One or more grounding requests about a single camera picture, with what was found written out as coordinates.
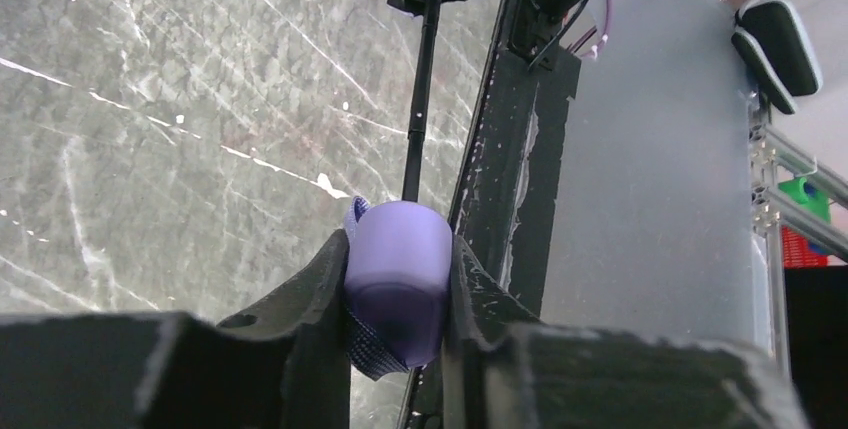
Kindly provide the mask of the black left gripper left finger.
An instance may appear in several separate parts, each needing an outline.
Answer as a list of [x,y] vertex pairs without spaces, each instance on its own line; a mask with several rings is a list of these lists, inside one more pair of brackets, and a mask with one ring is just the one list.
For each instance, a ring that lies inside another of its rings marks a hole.
[[346,428],[335,231],[295,276],[210,324],[186,312],[5,315],[5,428]]

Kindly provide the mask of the purple folding umbrella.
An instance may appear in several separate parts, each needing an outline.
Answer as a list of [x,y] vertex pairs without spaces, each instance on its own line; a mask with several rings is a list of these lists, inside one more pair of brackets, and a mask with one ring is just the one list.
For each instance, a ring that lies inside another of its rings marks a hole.
[[425,366],[440,350],[453,237],[445,218],[420,204],[419,192],[441,8],[465,1],[387,0],[422,26],[401,196],[379,205],[357,196],[345,220],[346,351],[351,364],[374,381]]

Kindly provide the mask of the mint green umbrella case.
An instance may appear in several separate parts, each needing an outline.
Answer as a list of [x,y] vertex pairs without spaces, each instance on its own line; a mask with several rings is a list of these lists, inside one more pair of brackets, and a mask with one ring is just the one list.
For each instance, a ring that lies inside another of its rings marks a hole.
[[781,113],[797,112],[796,99],[816,94],[823,74],[812,41],[788,0],[747,0],[734,14],[731,44],[759,91]]

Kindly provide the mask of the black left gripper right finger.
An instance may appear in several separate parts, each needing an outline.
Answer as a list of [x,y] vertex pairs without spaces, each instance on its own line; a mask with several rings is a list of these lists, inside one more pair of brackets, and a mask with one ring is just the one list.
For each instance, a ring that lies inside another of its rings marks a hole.
[[722,340],[542,323],[453,240],[446,428],[805,428],[792,383]]

